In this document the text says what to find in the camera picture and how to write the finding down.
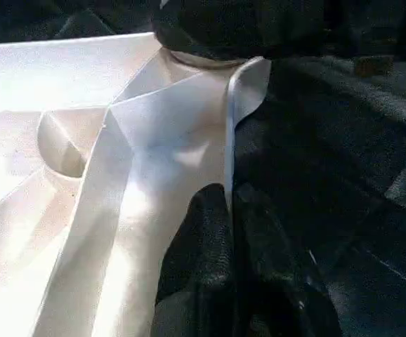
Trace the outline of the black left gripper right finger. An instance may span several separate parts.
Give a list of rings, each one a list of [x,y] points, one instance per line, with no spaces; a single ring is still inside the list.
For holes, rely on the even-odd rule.
[[[316,262],[286,232],[272,200],[233,191],[240,325],[248,336],[342,336]]]

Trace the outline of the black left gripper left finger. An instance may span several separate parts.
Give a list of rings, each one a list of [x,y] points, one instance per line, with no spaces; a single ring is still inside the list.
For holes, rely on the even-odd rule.
[[[231,336],[233,236],[223,186],[194,194],[162,261],[152,336]]]

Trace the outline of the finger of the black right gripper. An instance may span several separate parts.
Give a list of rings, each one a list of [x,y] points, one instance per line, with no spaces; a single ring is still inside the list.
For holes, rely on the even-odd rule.
[[[317,55],[323,1],[163,1],[152,25],[173,52],[217,61]]]

